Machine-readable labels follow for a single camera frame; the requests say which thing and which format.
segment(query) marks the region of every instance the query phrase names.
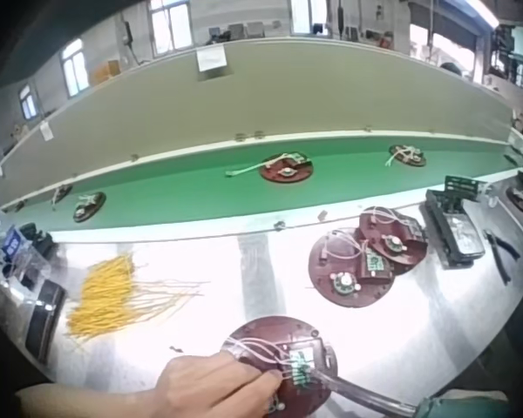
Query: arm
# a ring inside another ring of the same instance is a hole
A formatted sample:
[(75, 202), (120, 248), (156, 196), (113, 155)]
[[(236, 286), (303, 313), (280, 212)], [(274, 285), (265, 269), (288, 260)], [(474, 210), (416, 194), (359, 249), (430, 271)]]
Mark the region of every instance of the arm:
[(153, 391), (106, 394), (48, 383), (17, 392), (27, 418), (148, 418)]
[(281, 381), (280, 372), (262, 374), (221, 352), (176, 358), (155, 389), (136, 394), (46, 384), (17, 396), (29, 418), (261, 418)]

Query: wire cutter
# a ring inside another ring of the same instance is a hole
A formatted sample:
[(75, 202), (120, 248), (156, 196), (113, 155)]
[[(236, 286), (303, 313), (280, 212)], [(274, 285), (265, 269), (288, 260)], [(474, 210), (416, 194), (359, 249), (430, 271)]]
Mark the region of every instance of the wire cutter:
[(491, 230), (485, 229), (484, 233), (486, 239), (488, 240), (488, 243), (492, 247), (494, 261), (496, 262), (496, 267), (498, 268), (499, 275), (502, 276), (504, 284), (507, 285), (510, 281), (512, 281), (512, 278), (507, 273), (506, 267), (504, 266), (504, 262), (502, 261), (502, 258), (499, 255), (499, 248), (502, 247), (503, 249), (505, 249), (509, 253), (509, 255), (513, 257), (515, 261), (521, 258), (521, 254), (519, 254), (515, 247), (512, 246), (509, 242), (504, 241), (502, 238), (495, 235)]

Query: yellow wire bundle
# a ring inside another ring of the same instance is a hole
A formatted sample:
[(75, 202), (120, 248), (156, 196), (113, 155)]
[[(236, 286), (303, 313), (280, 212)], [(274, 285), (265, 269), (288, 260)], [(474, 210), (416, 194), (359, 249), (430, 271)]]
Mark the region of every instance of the yellow wire bundle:
[(132, 283), (133, 272), (129, 255), (92, 266), (82, 289), (81, 303), (68, 318), (70, 334), (90, 339), (112, 333), (150, 320), (175, 307), (183, 297), (197, 294), (190, 292), (198, 287), (197, 283)]

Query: red circular board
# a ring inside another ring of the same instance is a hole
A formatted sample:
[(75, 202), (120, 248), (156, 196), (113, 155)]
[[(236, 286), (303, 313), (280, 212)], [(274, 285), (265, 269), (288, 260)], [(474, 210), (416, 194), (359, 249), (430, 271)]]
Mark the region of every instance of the red circular board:
[[(428, 242), (420, 224), (414, 218), (385, 207), (372, 206), (360, 215), (359, 228), (373, 249), (393, 261), (397, 274), (410, 270), (426, 257)], [(400, 239), (406, 249), (393, 252), (386, 245), (384, 236)]]
[[(355, 228), (344, 228), (341, 231), (356, 236)], [(322, 256), (324, 247), (327, 248), (327, 257)], [(346, 257), (353, 257), (357, 250), (343, 239), (338, 239), (334, 233), (321, 237), (312, 247), (309, 256), (309, 276), (316, 290), (327, 300), (342, 307), (367, 307), (380, 300), (388, 293), (393, 286), (393, 273), (389, 269), (389, 263), (385, 260), (387, 278), (383, 280), (362, 277), (361, 263), (365, 263), (366, 255), (358, 255), (351, 260), (343, 260)], [(360, 284), (359, 291), (349, 294), (339, 293), (331, 279), (332, 274), (350, 273)]]
[(97, 195), (97, 200), (96, 200), (97, 203), (95, 203), (94, 205), (86, 206), (85, 212), (82, 215), (79, 215), (79, 216), (77, 215), (79, 206), (76, 207), (76, 211), (73, 213), (73, 220), (75, 222), (77, 222), (77, 223), (85, 222), (89, 218), (93, 217), (95, 215), (95, 213), (97, 213), (99, 211), (99, 209), (101, 207), (103, 207), (103, 205), (106, 202), (106, 195), (103, 192), (95, 193), (95, 195)]
[(56, 205), (59, 203), (62, 199), (64, 199), (68, 194), (70, 194), (72, 185), (61, 185), (57, 190), (58, 192), (54, 192), (52, 195), (51, 203), (53, 205)]
[(516, 189), (513, 187), (506, 188), (506, 196), (517, 207), (520, 211), (523, 212), (523, 198), (516, 193)]
[[(331, 346), (326, 344), (319, 332), (301, 320), (286, 316), (268, 316), (252, 320), (231, 334), (231, 338), (257, 338), (269, 341), (291, 356), (297, 353), (312, 353), (311, 367), (325, 370), (328, 374), (337, 375), (336, 356)], [(275, 355), (278, 351), (270, 345), (263, 344)], [(239, 361), (250, 364), (261, 371), (276, 368), (275, 364), (267, 363), (252, 355), (248, 350), (232, 342), (225, 342), (223, 349), (230, 351)], [(269, 354), (257, 347), (250, 346), (259, 355)], [(289, 366), (279, 366), (282, 372), (289, 372)], [(298, 386), (293, 379), (283, 380), (277, 390), (273, 402), (282, 404), (282, 409), (275, 409), (269, 416), (272, 418), (300, 418), (308, 416), (319, 409), (329, 398), (330, 391), (317, 381), (310, 381), (306, 386)]]
[(390, 147), (390, 154), (395, 156), (395, 159), (403, 164), (413, 167), (424, 167), (426, 165), (426, 158), (422, 151), (418, 150), (413, 158), (409, 158), (409, 151), (401, 152), (405, 148), (407, 148), (407, 145), (392, 145)]
[[(286, 153), (299, 154), (304, 158), (304, 160), (306, 160), (306, 163), (298, 165), (292, 158), (279, 159), (278, 161), (275, 161), (272, 165), (264, 165), (260, 167), (260, 174), (264, 179), (276, 183), (297, 183), (299, 181), (307, 179), (312, 175), (312, 173), (314, 172), (314, 166), (312, 165), (312, 162), (309, 161), (308, 157), (306, 157), (301, 152)], [(282, 154), (273, 155), (267, 158), (265, 161), (274, 160), (276, 158), (279, 158), (280, 155)], [(284, 176), (280, 173), (282, 170), (290, 169), (295, 170), (295, 173), (290, 176)]]

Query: window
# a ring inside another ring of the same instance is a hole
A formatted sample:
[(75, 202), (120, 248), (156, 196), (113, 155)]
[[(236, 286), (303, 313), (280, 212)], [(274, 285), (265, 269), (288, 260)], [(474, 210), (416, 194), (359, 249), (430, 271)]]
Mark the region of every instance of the window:
[(70, 97), (89, 87), (83, 48), (81, 39), (76, 39), (62, 51), (62, 67)]
[(192, 45), (187, 0), (151, 0), (149, 7), (157, 55)]
[(434, 33), (432, 37), (432, 54), (428, 47), (428, 30), (412, 24), (410, 27), (411, 57), (440, 66), (444, 63), (454, 63), (463, 76), (470, 76), (474, 69), (474, 52), (455, 44), (447, 37)]
[(298, 34), (312, 33), (314, 24), (321, 24), (327, 36), (328, 5), (326, 0), (290, 0), (293, 16), (293, 32)]
[(33, 101), (33, 95), (31, 94), (29, 85), (26, 85), (19, 92), (19, 101), (21, 103), (21, 108), (24, 112), (25, 119), (30, 120), (37, 116), (37, 109), (35, 108), (35, 102)]
[(411, 38), (411, 57), (426, 61), (428, 51), (428, 30), (418, 25), (412, 24), (409, 29)]
[(452, 62), (455, 63), (467, 77), (474, 70), (474, 52), (465, 47), (455, 44), (447, 37), (442, 37), (438, 33), (432, 38), (433, 54), (432, 61), (436, 65)]

